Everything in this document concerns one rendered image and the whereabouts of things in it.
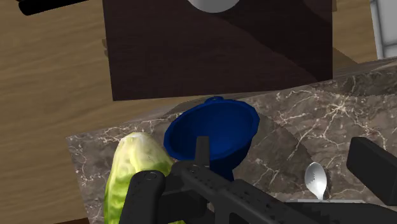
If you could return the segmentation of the white cabinet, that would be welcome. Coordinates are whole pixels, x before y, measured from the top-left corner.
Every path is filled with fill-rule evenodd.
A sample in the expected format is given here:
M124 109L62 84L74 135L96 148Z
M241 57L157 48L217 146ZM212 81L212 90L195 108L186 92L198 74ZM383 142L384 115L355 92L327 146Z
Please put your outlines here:
M397 57L397 0L370 0L378 59Z

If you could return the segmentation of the blue funnel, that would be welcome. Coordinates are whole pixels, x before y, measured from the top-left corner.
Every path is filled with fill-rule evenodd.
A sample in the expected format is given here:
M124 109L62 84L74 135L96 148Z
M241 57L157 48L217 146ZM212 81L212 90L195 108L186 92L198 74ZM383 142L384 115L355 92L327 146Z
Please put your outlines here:
M249 104L210 97L170 124L164 135L164 147L177 160L193 160L197 137L207 136L210 170L233 181L233 170L246 157L259 123L260 117Z

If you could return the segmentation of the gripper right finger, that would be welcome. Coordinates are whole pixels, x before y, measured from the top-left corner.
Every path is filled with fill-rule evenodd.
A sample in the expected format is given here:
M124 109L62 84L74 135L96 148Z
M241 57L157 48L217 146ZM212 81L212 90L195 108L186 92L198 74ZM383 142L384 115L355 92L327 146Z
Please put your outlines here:
M378 199L397 206L397 157L365 137L351 139L346 166ZM369 203L310 203L319 224L397 224L397 212Z

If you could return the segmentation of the silver spoon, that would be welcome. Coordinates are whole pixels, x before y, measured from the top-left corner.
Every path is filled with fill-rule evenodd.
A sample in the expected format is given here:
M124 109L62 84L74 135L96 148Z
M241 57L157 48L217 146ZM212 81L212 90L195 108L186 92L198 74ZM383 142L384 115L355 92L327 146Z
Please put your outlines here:
M318 200L324 199L328 180L323 166L317 162L309 164L305 170L304 181L307 189L312 192Z

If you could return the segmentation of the black rod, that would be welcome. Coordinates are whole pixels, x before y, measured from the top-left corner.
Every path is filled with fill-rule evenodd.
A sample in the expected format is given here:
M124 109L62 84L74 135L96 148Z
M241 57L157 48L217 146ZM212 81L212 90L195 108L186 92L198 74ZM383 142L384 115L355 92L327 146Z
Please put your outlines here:
M18 0L18 7L24 15L30 16L84 1L88 0Z

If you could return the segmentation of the green cabbage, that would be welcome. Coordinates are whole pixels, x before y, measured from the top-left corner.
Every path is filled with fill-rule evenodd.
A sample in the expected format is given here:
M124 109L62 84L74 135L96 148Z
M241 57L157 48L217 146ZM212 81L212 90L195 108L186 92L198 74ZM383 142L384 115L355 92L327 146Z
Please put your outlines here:
M173 161L151 135L133 132L120 139L104 194L104 224L118 224L132 176L156 170L167 176Z

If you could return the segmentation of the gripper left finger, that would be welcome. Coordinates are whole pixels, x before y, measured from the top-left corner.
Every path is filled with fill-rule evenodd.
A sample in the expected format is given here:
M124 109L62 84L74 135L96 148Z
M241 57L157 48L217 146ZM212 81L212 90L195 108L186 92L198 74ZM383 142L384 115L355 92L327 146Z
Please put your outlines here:
M208 209L222 205L218 192L233 180L237 148L225 137L166 137L164 145L178 162L164 176L155 170L133 175L120 224L228 224Z

